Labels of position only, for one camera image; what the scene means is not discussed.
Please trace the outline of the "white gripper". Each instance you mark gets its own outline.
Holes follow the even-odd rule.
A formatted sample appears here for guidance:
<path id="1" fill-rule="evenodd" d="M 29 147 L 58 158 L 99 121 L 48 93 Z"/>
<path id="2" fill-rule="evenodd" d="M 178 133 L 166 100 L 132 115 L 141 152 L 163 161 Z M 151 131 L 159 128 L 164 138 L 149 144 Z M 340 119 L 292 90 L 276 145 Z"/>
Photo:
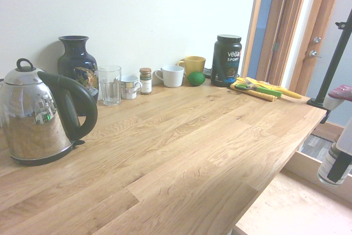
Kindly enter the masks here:
<path id="1" fill-rule="evenodd" d="M 343 182 L 350 171 L 349 166 L 352 155 L 352 118 L 349 119 L 341 133 L 336 143 L 336 148 L 342 152 L 337 156 L 335 163 L 327 175 L 327 178 L 333 183 L 338 183 L 338 181 Z"/>

